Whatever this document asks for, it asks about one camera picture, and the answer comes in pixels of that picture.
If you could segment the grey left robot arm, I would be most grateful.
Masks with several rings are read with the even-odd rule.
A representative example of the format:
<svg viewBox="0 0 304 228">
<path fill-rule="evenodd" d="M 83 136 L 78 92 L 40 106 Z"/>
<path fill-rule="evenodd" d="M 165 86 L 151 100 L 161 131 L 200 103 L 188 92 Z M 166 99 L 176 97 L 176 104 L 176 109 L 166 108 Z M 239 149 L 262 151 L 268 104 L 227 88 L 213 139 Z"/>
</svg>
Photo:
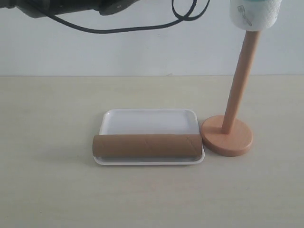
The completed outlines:
<svg viewBox="0 0 304 228">
<path fill-rule="evenodd" d="M 1 0 L 1 8 L 17 8 L 32 18 L 45 15 L 42 9 L 52 15 L 95 10 L 102 16 L 109 16 L 121 12 L 137 1 L 135 0 Z"/>
</svg>

